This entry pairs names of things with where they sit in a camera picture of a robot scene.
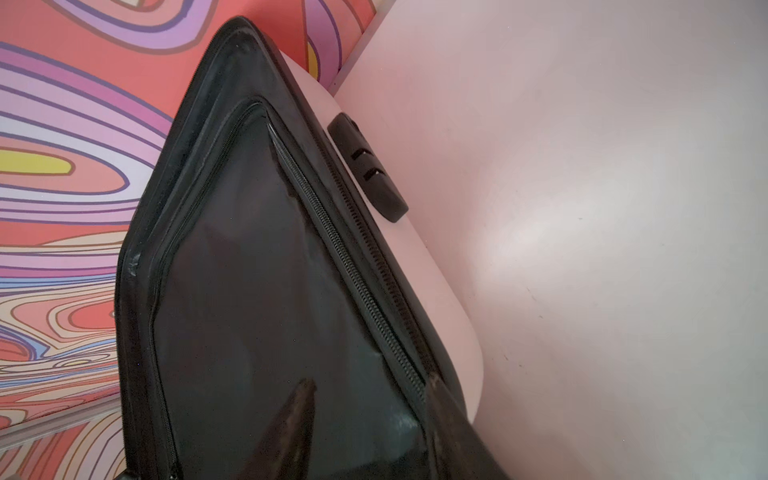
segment colorful wallpaper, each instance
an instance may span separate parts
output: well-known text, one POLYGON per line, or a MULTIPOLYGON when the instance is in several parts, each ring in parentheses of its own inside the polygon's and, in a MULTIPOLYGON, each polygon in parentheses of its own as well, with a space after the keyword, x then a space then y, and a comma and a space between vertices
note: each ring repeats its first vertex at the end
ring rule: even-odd
POLYGON ((117 254, 219 25, 251 18, 327 87, 375 8, 369 0, 25 0, 0 9, 1 435, 117 392, 117 254))
POLYGON ((112 480, 125 470, 119 413, 0 452, 0 478, 112 480))

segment yellow oval shape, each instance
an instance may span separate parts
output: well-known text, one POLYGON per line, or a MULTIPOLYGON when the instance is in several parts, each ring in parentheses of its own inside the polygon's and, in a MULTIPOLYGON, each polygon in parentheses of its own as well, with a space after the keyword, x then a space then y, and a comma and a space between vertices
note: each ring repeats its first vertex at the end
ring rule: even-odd
POLYGON ((63 158, 31 151, 0 149, 0 174, 66 175, 72 164, 63 158))

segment black bag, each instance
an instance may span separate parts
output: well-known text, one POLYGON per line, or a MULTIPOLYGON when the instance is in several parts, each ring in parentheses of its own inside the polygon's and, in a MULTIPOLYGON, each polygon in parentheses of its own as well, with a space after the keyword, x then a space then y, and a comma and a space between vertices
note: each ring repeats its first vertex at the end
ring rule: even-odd
POLYGON ((439 338, 280 53, 211 41, 115 291, 142 480, 504 478, 439 338))

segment white surface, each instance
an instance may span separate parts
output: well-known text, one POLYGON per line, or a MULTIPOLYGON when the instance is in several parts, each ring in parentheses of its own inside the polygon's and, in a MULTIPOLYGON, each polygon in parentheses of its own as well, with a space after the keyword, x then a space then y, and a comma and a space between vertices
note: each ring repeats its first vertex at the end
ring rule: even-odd
POLYGON ((518 480, 768 478, 768 5, 397 0, 336 100, 518 480))
MULTIPOLYGON (((283 57, 318 121, 323 128, 327 127, 341 112, 339 105, 296 62, 285 55, 283 57)), ((482 353, 475 331, 445 277, 424 247, 422 239, 413 229, 408 215, 397 223, 391 223, 371 207, 365 196, 363 198, 448 351, 462 386, 467 415, 473 420, 480 403, 483 379, 482 353)))

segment black zipper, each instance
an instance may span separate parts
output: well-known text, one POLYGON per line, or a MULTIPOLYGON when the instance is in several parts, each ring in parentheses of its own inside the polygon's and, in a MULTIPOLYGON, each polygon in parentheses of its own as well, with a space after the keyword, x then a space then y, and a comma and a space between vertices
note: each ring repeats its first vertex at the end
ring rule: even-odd
POLYGON ((165 434, 166 434, 165 440, 167 443, 167 448, 170 456, 170 458, 168 459, 169 460, 168 465, 170 469, 170 473, 168 474, 168 480, 179 479, 180 463, 178 458, 178 452, 176 451, 176 442, 174 441, 174 433, 170 427, 170 418, 168 415, 168 407, 165 403, 165 394, 163 392, 163 387, 160 381, 160 370, 157 366, 157 350, 155 349, 155 346, 154 346, 154 321, 155 321, 155 318, 157 317, 157 310, 160 307, 160 293, 163 287, 163 278, 165 278, 167 270, 170 267, 170 262, 169 262, 170 253, 175 252, 174 247, 176 246, 176 243, 178 242, 178 240, 180 240, 181 234, 186 232, 187 226, 190 223, 190 220, 196 216, 200 208, 200 205, 203 203, 203 200, 208 190, 210 189, 211 185, 213 185, 214 181, 217 179, 218 173, 220 172, 221 167, 223 165, 223 160, 229 154, 229 150, 235 141, 235 137, 239 133, 243 124, 245 124, 250 113, 253 112, 253 109, 257 105, 258 104, 256 103, 251 103, 247 105, 245 107, 245 111, 237 117, 233 127, 229 129, 230 133, 227 135, 227 139, 224 141, 224 144, 221 148, 221 152, 219 153, 216 159, 216 162, 214 163, 214 165, 211 167, 211 170, 206 175, 205 180, 202 186, 200 187, 200 190, 196 193, 194 199, 192 199, 192 204, 189 206, 189 208, 186 209, 179 224, 174 228, 173 235, 170 237, 168 241, 163 239, 163 241, 161 242, 160 257, 158 258, 157 262, 151 267, 151 272, 153 273, 153 275, 150 281, 150 285, 152 285, 152 287, 150 291, 150 296, 148 298, 149 312, 150 312, 149 347, 150 347, 150 351, 153 353, 152 371, 154 374, 155 385, 157 386, 157 393, 158 393, 158 396, 160 397, 159 403, 161 408, 161 416, 163 417, 163 422, 165 426, 165 434))
POLYGON ((346 274, 352 280, 352 284, 356 293, 362 299, 363 305, 365 307, 364 313, 367 313, 368 316, 373 320, 373 324, 376 326, 376 330, 379 332, 379 335, 384 339, 385 344, 389 348, 390 352, 394 355, 402 371, 405 373, 412 391, 416 394, 419 400, 424 403, 426 401, 424 379, 419 375, 419 371, 417 370, 413 361, 410 359, 409 355, 406 353, 405 349, 402 347, 402 344, 398 340, 397 335, 392 329, 392 326, 389 324, 389 321, 384 316, 384 313, 379 307, 379 304, 374 299, 370 288, 368 288, 366 281, 362 278, 360 270, 358 270, 357 266, 355 265, 352 256, 349 254, 349 250, 347 250, 341 235, 339 235, 339 231, 331 221, 328 211, 318 198, 317 193, 315 192, 311 183, 307 180, 298 163, 293 158, 293 155, 291 155, 291 153, 288 151, 285 143, 283 143, 283 140, 277 134, 274 126, 271 123, 268 124, 268 129, 270 131, 272 141, 275 144, 278 157, 280 158, 280 165, 283 167, 283 170, 288 175, 290 175, 291 178, 293 178, 299 189, 301 189, 304 197, 306 198, 306 202, 309 204, 305 206, 311 208, 312 212, 314 212, 317 219, 319 220, 323 231, 330 239, 330 242, 333 246, 333 251, 336 253, 338 258, 341 259, 341 263, 344 266, 346 274))

